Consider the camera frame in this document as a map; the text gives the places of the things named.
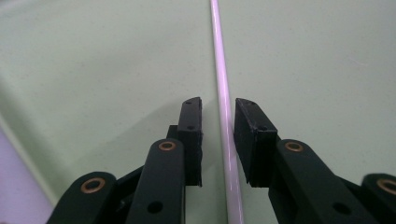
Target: white rod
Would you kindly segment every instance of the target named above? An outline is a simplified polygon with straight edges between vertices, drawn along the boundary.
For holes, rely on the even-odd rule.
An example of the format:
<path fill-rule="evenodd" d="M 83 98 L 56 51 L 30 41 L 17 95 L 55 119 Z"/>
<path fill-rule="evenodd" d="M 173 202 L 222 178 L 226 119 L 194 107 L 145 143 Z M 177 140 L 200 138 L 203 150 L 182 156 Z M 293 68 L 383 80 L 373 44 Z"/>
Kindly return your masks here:
<path fill-rule="evenodd" d="M 211 0 L 211 8 L 213 38 L 216 54 L 216 70 L 218 74 L 219 115 L 224 158 L 228 223 L 243 224 L 244 216 L 242 210 L 241 191 L 239 188 L 238 166 L 236 160 L 235 143 L 233 142 L 233 121 L 231 116 L 227 72 L 224 61 L 219 4 L 217 0 Z"/>

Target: thin tube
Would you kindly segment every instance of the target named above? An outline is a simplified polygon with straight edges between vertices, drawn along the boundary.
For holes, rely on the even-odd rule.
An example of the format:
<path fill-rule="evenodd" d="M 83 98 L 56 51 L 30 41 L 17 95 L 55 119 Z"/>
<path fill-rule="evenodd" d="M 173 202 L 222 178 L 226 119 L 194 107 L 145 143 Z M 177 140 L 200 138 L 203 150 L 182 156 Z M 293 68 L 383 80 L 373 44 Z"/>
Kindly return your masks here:
<path fill-rule="evenodd" d="M 231 117 L 230 96 L 224 61 L 224 49 L 219 19 L 219 4 L 217 0 L 211 0 L 211 9 L 216 55 L 216 70 L 218 78 L 219 115 L 224 158 L 228 223 L 243 224 L 244 216 L 242 210 L 241 191 L 239 188 L 235 143 L 233 142 L 233 123 Z"/>

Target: screw hole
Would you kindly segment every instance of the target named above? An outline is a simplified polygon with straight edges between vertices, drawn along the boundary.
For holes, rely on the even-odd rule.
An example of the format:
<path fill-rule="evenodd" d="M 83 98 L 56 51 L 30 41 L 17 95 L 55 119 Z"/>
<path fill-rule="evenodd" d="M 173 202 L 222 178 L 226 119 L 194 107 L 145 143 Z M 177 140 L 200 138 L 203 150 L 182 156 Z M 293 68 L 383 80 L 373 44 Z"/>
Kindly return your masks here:
<path fill-rule="evenodd" d="M 300 152 L 303 151 L 304 148 L 300 144 L 296 142 L 288 142 L 285 144 L 285 148 L 287 148 L 290 151 L 295 151 L 295 152 Z"/>
<path fill-rule="evenodd" d="M 338 213 L 344 214 L 344 215 L 350 215 L 351 211 L 350 209 L 344 205 L 343 203 L 334 203 L 332 205 L 332 208 L 334 208 L 335 211 L 337 211 Z"/>
<path fill-rule="evenodd" d="M 176 144 L 173 142 L 162 142 L 160 143 L 160 145 L 158 146 L 158 148 L 160 150 L 164 150 L 164 151 L 169 151 L 172 150 L 176 147 Z"/>
<path fill-rule="evenodd" d="M 151 214 L 157 214 L 163 210 L 163 204 L 161 202 L 152 202 L 148 205 L 148 211 Z"/>
<path fill-rule="evenodd" d="M 396 181 L 391 179 L 379 179 L 376 184 L 384 191 L 396 195 Z"/>
<path fill-rule="evenodd" d="M 101 190 L 105 186 L 105 183 L 106 181 L 101 177 L 91 178 L 81 185 L 81 191 L 87 194 L 95 193 Z"/>

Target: light green surface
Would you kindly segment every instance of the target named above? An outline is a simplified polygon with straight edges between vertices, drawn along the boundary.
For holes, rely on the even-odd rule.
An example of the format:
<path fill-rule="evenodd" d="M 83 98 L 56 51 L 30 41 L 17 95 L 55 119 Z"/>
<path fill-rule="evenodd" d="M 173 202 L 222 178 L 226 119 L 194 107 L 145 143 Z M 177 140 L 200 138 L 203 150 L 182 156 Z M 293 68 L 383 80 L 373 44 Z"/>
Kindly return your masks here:
<path fill-rule="evenodd" d="M 343 178 L 396 175 L 395 1 L 220 9 L 232 98 L 255 101 L 282 138 L 306 142 Z M 266 191 L 242 190 L 246 223 L 275 223 Z"/>
<path fill-rule="evenodd" d="M 79 176 L 144 164 L 203 100 L 203 184 L 188 223 L 225 223 L 208 2 L 12 1 L 0 9 L 2 126 L 56 203 Z"/>
<path fill-rule="evenodd" d="M 219 7 L 232 101 L 346 179 L 396 175 L 394 1 Z M 204 187 L 187 188 L 186 221 L 226 223 L 209 1 L 0 3 L 1 125 L 54 203 L 88 172 L 141 166 L 194 96 Z M 242 191 L 246 223 L 276 222 L 265 189 Z"/>

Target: black plastic part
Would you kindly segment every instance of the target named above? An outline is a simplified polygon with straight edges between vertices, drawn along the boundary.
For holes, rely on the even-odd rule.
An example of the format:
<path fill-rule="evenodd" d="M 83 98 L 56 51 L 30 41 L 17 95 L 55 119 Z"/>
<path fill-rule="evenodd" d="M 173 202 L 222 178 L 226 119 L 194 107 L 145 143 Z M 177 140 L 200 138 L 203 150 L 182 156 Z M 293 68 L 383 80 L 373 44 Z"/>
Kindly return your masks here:
<path fill-rule="evenodd" d="M 109 209 L 111 223 L 121 224 L 125 222 L 128 216 L 132 201 L 134 200 L 134 192 L 139 183 L 143 166 L 132 171 L 128 175 L 117 180 L 117 187 L 112 196 L 112 205 Z"/>
<path fill-rule="evenodd" d="M 194 97 L 183 102 L 178 125 L 170 125 L 167 138 L 175 138 L 183 143 L 186 186 L 202 186 L 202 101 Z"/>
<path fill-rule="evenodd" d="M 160 144 L 171 142 L 173 149 Z M 184 148 L 176 139 L 154 143 L 148 153 L 125 223 L 184 223 Z"/>
<path fill-rule="evenodd" d="M 247 182 L 251 187 L 269 187 L 272 158 L 280 138 L 274 124 L 256 103 L 236 99 L 233 139 Z"/>
<path fill-rule="evenodd" d="M 269 196 L 280 223 L 377 223 L 307 144 L 281 140 L 274 160 L 275 178 L 281 178 L 274 180 Z M 282 208 L 285 203 L 297 209 Z"/>
<path fill-rule="evenodd" d="M 105 184 L 96 192 L 84 193 L 82 185 L 93 178 L 103 178 Z M 111 195 L 116 186 L 114 175 L 93 172 L 77 179 L 64 193 L 52 212 L 49 224 L 109 223 L 108 212 Z"/>
<path fill-rule="evenodd" d="M 396 223 L 396 177 L 367 175 L 361 183 L 361 201 L 384 224 Z"/>

